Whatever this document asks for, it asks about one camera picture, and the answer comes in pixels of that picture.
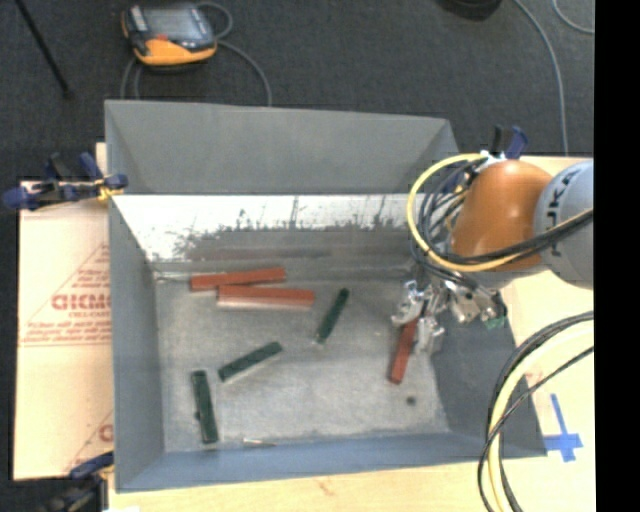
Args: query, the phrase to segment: yellow cable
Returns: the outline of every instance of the yellow cable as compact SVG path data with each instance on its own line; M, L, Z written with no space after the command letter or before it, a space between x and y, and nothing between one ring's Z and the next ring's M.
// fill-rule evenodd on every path
M435 254L435 252L432 250L432 248L429 246L429 244L424 240L424 238L422 238L422 236L420 235L420 231L418 230L418 227L416 226L416 222L414 220L414 210L415 210L415 200L416 197L418 195L418 191L420 190L420 188L422 187L422 185L431 177L433 176L436 172L438 172L440 169L443 169L444 167L447 167L448 165L457 163L457 162L461 162L461 161L471 161L471 160L477 160L479 158L484 158L484 155L481 155L479 153L469 153L469 154L463 154L463 155L457 155L457 156L453 156L450 158L446 158L444 160L441 160L440 162L438 162L437 164L429 167L424 173L422 173L422 175L417 179L417 181L413 184L413 187L411 187L411 190L409 191L409 195L407 197L407 224L409 225L409 231L411 232L411 236L414 238L414 240L416 241L416 243L420 246L420 248L425 252L425 254L431 258L433 261L435 261L436 263L438 263L440 266L444 267L444 268L448 268L450 270L456 270L458 272L481 272L484 270L491 270L494 268L497 268L501 265L504 265L505 263L510 262L511 260L514 260L516 258L518 258L522 253L515 253L515 254L511 254L509 256L504 256L502 258L496 258L495 260L492 261L487 261L487 262L483 262L483 263L453 263L451 261L448 261L444 258L441 258L440 256L438 256L437 254ZM591 208L588 211L585 211L581 214L575 215L574 217L571 217L559 224L557 224L555 227L553 227L552 229L550 229L549 231L556 231L558 229L561 229L562 227L564 227L566 224L568 224L569 222L572 222L573 220L577 219L578 217L582 216L582 215L586 215L588 213L591 213L593 211L593 208Z
M516 366L516 368L509 375L509 377L501 387L500 392L498 393L495 407L493 409L493 414L491 415L489 433L493 431L495 426L500 421L500 418L502 418L505 410L507 409L513 391L518 386L519 382L525 376L525 374L531 369L531 367L556 347L562 345L563 343L570 342L576 338L580 339L580 334L582 334L583 332L584 330L574 333L574 335L571 337L567 337L566 335L559 336L559 334L561 333L558 333L555 337L550 338L549 341L544 345L535 349L535 351L529 354L520 362L518 366ZM506 512L511 510L511 505L509 504L509 500L504 492L504 487L502 486L502 478L500 476L500 437L501 434L498 433L491 443L491 446L489 447L487 468L489 471L489 478L491 480L491 487L493 488L494 498L499 506L499 509L502 512Z

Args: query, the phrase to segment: cable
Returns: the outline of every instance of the cable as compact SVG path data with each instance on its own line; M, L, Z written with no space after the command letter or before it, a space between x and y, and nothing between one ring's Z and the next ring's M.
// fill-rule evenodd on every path
M542 379L540 379L536 384L532 385L530 388L528 388L526 391L524 391L512 403L512 405L509 407L509 409L507 409L503 413L503 415L500 417L499 421L495 424L493 430L491 431L491 433L489 434L489 436L487 438L487 442L485 443L485 447L484 447L484 449L482 451L482 455L480 457L480 463L478 464L478 472L477 472L477 481L478 481L478 486L479 486L479 489L480 489L480 494L481 494L481 497L482 497L482 501L484 502L485 507L486 507L487 510L493 511L494 509L491 506L491 504L489 503L489 500L487 499L487 496L486 496L486 494L485 494L485 492L483 490L483 486L482 486L482 470L484 468L485 462L487 461L487 455L489 453L489 450L490 450L491 446L493 445L493 443L496 442L496 440L497 440L499 434L501 433L502 429L504 428L504 425L506 424L507 420L516 412L516 410L519 407L522 406L522 404L525 402L525 400L527 400L539 388L541 388L544 384L546 384L552 378L556 377L557 375L559 375L563 371L567 370L568 368L570 368L574 364L578 363L579 361L581 361L582 359L587 357L589 354L592 354L594 352L594 350L595 350L595 348L592 345L591 347L587 348L586 350L583 350L578 355L576 355L573 358L571 358L570 360L568 360L566 363L564 363L560 367L556 368L553 372L551 372L547 376L545 376Z
M551 6L553 7L553 10L556 12L556 14L558 15L558 17L567 25L569 25L571 28L577 30L578 32L583 32L584 34L590 34L593 35L596 33L595 29L593 28L586 28L583 27L581 25L578 25L577 23L574 23L573 21L571 21L558 7L558 0L551 0Z
M239 55L240 57L242 57L244 60L246 60L249 65L254 69L254 71L258 74L258 76L260 77L260 80L262 81L262 85L264 86L264 90L265 90L265 94L266 94L266 104L267 106L271 107L273 105L273 94L271 92L271 85L269 84L269 80L267 79L266 74L264 73L264 71L262 70L262 68L260 67L260 65L258 65L258 63L251 58L250 55L248 55L246 52L244 52L243 50L241 50L240 48L238 48L237 46L227 42L227 41L223 41L223 38L226 37L232 30L233 25L234 25L234 21L233 21L233 16L231 15L231 13L229 12L228 9L226 9L225 7L223 7L222 5L216 3L216 2L209 2L209 1L203 1L203 2L199 2L198 4L196 4L196 7L212 7L214 9L217 9L219 11L221 11L226 20L227 20L227 24L225 26L225 28L220 31L219 33L216 33L215 35L215 48L217 49L218 46L223 46L229 50L231 50L233 53ZM125 68L124 74L122 76L122 80L120 82L120 98L124 99L126 97L126 86L127 83L129 81L129 75L131 74L132 69L134 68L134 66L137 64L137 67L135 69L135 74L133 77L133 97L135 99L140 99L141 98L141 94L140 94L140 80L142 77L142 72L144 71L144 66L137 63L137 59L135 57L135 55L131 58L131 60L129 61L129 63L127 64L127 67Z
M480 459L480 466L478 468L479 488L485 506L489 510L492 509L484 495L482 487L482 467L485 459L487 459L489 464L489 477L500 510L508 510L508 507L510 507L512 503L516 503L517 505L502 468L499 445L494 443L494 441L500 439L500 430L502 427L498 427L498 425L504 424L505 414L503 411L507 406L508 400L520 380L533 364L535 364L546 353L553 350L556 346L568 341L567 338L555 338L558 333L580 322L593 320L593 318L593 311L590 311L560 320L541 329L521 344L503 367L503 370L497 380L496 390L494 390L493 396L495 399L489 407L490 421L488 422L487 428L487 444L483 451L483 455ZM537 389L537 387L539 387L539 385L530 388L530 393L533 392L532 390L534 388Z
M431 240L431 234L429 230L425 230L423 228L425 219L420 219L420 226L416 224L414 220L414 203L418 194L418 191L421 187L428 182L438 171L441 169L448 167L453 163L459 163L462 161L467 161L469 164L478 164L483 162L485 157L479 154L467 154L467 155L459 155L456 157L451 157L437 164L433 165L429 169L427 169L414 183L413 187L409 191L409 195L407 197L407 223L409 226L409 230L411 232L412 237L418 244L418 246L427 254L427 256L433 260L434 263L448 269L454 270L458 272L480 272L484 270L495 269L505 263L513 262L525 257L528 257L532 254L538 253L547 247L556 243L559 239L564 238L571 233L575 232L579 228L581 228L584 224L591 222L593 220L593 208L584 211L574 217L566 219L565 221L557 224L553 228L531 237L528 240L523 242L519 242L517 244L504 247L502 249L498 249L496 251L492 251L489 253L484 253L476 256L465 257L458 256L455 254L445 254L441 251L438 251L435 247L435 244ZM454 171L454 174L463 172L466 170L466 166L461 167ZM426 203L423 203L424 208L420 208L420 215L426 217L426 222L428 222L428 218L430 213L433 211L433 202L439 194L439 191L442 187L447 184L447 180L451 177L447 177L446 179L440 179L438 185L435 190L428 194L425 197Z
M544 41L544 44L547 47L547 50L549 52L549 56L551 57L553 72L556 77L556 82L558 83L558 97L560 101L560 129L562 131L562 147L563 147L564 154L569 155L569 143L567 140L568 139L567 119L566 119L567 116L566 116L566 107L564 102L564 85L562 84L562 76L560 74L560 67L558 66L558 59L556 58L556 53L553 50L551 43L549 42L549 38L547 37L546 32L544 31L540 23L538 23L538 20L536 20L534 16L526 9L526 7L522 5L520 0L513 0L513 3L515 3L518 6L518 8L525 14L527 18L529 18L529 21L531 21L533 26L536 28L536 30L542 37L542 40Z

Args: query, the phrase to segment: blue clamp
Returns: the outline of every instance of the blue clamp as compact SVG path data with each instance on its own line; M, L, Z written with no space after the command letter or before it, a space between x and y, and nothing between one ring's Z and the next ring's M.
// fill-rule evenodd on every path
M496 158L501 155L509 160L518 160L522 152L529 145L527 135L518 127L512 126L509 130L511 139L509 145L504 148L505 129L500 126L494 126L494 135L489 153Z
M129 179L125 174L104 176L90 153L79 157L80 166L89 179L88 182L65 182L62 174L69 175L69 169L60 159L60 155L51 155L44 166L45 179L35 183L31 190L15 187L2 194L2 202L13 210L37 210L54 204L80 201L82 199L106 199L122 191Z

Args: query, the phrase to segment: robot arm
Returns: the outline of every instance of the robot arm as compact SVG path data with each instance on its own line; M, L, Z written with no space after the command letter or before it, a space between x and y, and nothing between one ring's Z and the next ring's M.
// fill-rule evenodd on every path
M506 307L495 289L517 277L551 269L571 285L592 288L592 220L593 160L555 177L504 155L437 163L407 201L413 254L429 279L423 289L415 281L405 285L393 324L417 318L423 329L416 347L431 354L443 333L439 313L449 309L459 323L480 317L489 328L500 325Z

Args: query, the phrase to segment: clamp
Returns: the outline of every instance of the clamp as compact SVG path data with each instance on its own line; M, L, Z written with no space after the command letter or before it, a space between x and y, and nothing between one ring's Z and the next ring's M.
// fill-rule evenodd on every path
M5 191L2 202L13 210L31 211L54 204L90 198L97 198L104 202L113 194L122 193L129 184L125 174L105 176L88 152L82 153L78 160L89 182L64 181L62 176L68 176L71 173L60 155L54 153L44 166L44 180L34 183L29 188L20 186Z
M93 498L96 498L95 510L105 510L108 507L108 488L102 472L113 464L114 453L110 451L75 467L68 478L76 482L76 485L51 498L38 507L36 512L79 512L87 510L85 505Z

